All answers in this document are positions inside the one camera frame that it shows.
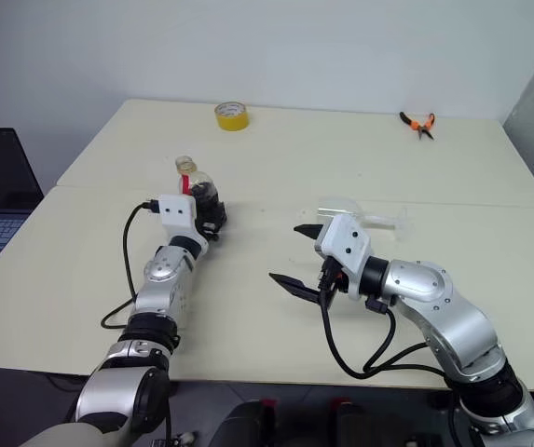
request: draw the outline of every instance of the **tape roll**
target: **tape roll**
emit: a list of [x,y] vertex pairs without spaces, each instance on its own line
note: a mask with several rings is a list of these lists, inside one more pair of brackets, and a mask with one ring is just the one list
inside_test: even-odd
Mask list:
[[241,102],[223,102],[214,108],[214,114],[223,130],[242,130],[248,126],[246,106]]

